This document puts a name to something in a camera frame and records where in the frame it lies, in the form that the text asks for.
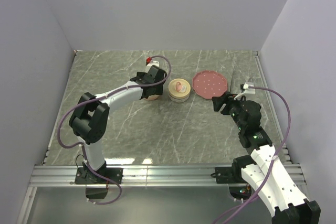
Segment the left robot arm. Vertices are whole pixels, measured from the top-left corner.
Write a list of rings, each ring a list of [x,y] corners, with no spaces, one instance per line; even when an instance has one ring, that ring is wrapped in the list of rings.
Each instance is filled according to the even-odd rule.
[[[69,126],[84,146],[85,165],[90,166],[87,177],[92,182],[100,183],[106,177],[106,162],[100,140],[106,132],[109,115],[128,103],[162,95],[166,77],[166,71],[151,66],[147,72],[138,72],[134,78],[114,90],[104,94],[92,95],[87,92],[82,95],[79,103],[90,103],[74,110]]]

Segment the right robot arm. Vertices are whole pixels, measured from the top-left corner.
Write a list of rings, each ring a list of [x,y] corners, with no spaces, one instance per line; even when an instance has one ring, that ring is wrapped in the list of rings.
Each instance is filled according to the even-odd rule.
[[[229,115],[239,129],[239,140],[248,152],[234,159],[229,177],[247,183],[254,193],[231,209],[230,222],[254,199],[259,198],[271,214],[272,223],[318,223],[321,209],[298,188],[278,157],[271,139],[260,125],[261,105],[245,96],[225,92],[212,97],[214,111]]]

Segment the cream lid with label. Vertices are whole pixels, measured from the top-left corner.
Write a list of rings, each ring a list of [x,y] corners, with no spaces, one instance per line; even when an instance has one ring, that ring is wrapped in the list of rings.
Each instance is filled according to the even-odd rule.
[[[174,79],[169,83],[168,86],[169,94],[173,97],[185,97],[191,92],[190,84],[184,79]]]

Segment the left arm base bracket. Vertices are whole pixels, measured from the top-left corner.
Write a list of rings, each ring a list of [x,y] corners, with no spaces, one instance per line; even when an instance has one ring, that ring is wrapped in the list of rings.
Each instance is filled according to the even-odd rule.
[[[106,162],[104,162],[103,165],[95,171],[87,165],[86,160],[82,161],[82,166],[77,164],[77,158],[75,163],[77,171],[74,184],[86,187],[85,195],[88,202],[95,205],[109,205],[121,197],[122,168],[108,168]],[[102,201],[107,197],[109,187],[113,185],[116,185],[119,190],[115,198],[110,201]]]

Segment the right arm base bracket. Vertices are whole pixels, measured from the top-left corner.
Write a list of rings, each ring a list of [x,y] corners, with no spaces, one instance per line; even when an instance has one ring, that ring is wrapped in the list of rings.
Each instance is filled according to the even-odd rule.
[[[228,166],[215,167],[215,171],[210,174],[210,176],[216,179],[217,184],[245,183],[241,177],[241,172],[238,172],[237,169]]]

